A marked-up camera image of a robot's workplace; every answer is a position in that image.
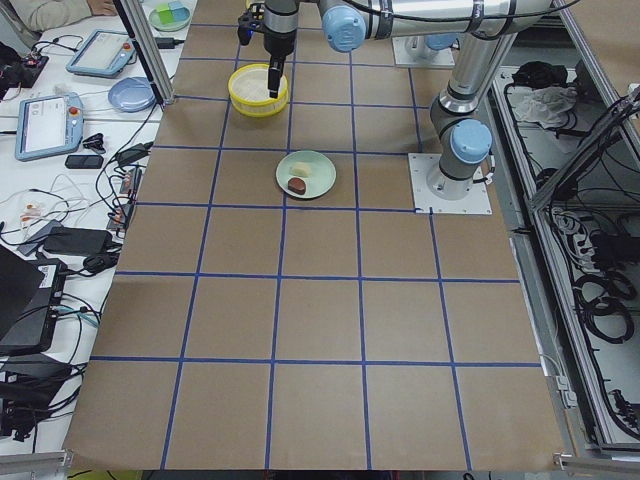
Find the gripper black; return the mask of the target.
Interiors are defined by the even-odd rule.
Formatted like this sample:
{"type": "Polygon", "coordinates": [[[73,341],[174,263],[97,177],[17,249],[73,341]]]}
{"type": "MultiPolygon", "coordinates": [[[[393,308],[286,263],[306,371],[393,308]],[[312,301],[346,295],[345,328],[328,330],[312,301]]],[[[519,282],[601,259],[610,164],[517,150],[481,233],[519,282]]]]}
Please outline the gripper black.
{"type": "Polygon", "coordinates": [[[267,9],[263,27],[264,47],[271,57],[267,73],[267,88],[269,97],[276,99],[279,96],[284,61],[295,47],[296,12],[284,14],[267,9]]]}

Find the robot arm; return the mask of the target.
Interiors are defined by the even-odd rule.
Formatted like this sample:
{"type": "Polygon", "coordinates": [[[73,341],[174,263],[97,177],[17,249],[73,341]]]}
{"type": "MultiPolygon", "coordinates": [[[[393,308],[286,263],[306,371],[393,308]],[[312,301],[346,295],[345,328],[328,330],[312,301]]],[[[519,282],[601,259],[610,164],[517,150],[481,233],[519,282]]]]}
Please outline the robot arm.
{"type": "Polygon", "coordinates": [[[433,100],[430,118],[442,154],[426,175],[430,192],[444,200],[465,198],[492,144],[476,119],[496,70],[526,22],[523,1],[319,1],[327,41],[351,51],[366,39],[463,35],[446,87],[433,100]]]}
{"type": "Polygon", "coordinates": [[[263,15],[263,45],[269,54],[267,88],[271,98],[280,89],[286,59],[295,49],[298,29],[299,1],[267,0],[263,15]]]}

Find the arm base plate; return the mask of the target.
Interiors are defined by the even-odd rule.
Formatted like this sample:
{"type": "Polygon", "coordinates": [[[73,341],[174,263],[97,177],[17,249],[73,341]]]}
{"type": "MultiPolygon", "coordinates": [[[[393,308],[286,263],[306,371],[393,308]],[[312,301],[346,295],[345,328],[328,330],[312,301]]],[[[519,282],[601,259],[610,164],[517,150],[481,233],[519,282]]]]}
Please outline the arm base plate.
{"type": "Polygon", "coordinates": [[[414,211],[418,214],[491,215],[482,168],[471,179],[457,181],[440,171],[440,154],[410,153],[409,173],[414,211]]]}
{"type": "Polygon", "coordinates": [[[452,69],[453,34],[396,37],[392,40],[395,64],[406,68],[452,69]]]}

